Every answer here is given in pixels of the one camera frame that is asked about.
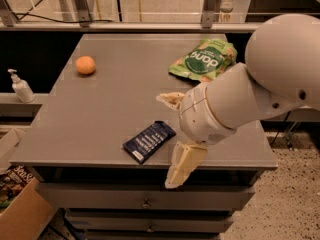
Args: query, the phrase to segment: drawer handle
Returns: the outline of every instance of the drawer handle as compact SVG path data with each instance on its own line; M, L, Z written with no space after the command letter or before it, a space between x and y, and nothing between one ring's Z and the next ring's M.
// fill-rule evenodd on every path
M153 233L154 232L154 229L152 228L152 225L150 224L149 227L146 229L146 231L148 233Z
M142 207L143 209L149 209L149 208L151 208L151 204L149 204L147 198L144 199L144 203L141 205L141 207Z

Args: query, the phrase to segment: cardboard box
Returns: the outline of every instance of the cardboard box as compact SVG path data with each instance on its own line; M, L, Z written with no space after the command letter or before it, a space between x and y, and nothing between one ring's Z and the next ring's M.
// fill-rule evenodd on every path
M23 131L12 129L0 140L1 169L10 166L8 158L12 156L23 135ZM56 213L57 209L35 191L37 183L37 179L33 178L0 214L1 240L36 240Z

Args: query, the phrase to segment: pump bottle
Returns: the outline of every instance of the pump bottle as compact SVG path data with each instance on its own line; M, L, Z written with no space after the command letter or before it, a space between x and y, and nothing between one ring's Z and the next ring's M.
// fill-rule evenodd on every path
M12 79L12 88L19 97L19 99L23 103L29 103L35 99L35 95L32 92L30 86L25 80L19 78L17 74L17 70L15 69L8 69L8 72L11 74Z

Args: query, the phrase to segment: gray tabletop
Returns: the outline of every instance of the gray tabletop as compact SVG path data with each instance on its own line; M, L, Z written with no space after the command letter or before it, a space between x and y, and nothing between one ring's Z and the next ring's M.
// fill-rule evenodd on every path
M87 34L65 66L19 148L14 164L28 166L168 167L177 140L186 140L177 112L156 101L162 92L192 85L168 74L168 66L190 52L205 34ZM92 56L93 75L75 70L79 56ZM177 135L143 165L122 148L156 120ZM275 168L260 122L209 148L202 168Z

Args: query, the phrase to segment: table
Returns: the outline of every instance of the table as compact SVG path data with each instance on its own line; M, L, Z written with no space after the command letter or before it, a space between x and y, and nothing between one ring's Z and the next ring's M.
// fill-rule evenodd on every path
M12 163L40 181L38 192L88 239L218 239L232 213L254 195L254 183L277 167L260 122L209 148L176 190L164 188L176 141L186 140L178 114L156 101L197 83L168 66L212 34L85 34L41 107ZM93 75L75 70L92 56ZM122 148L156 120L177 135L143 165Z

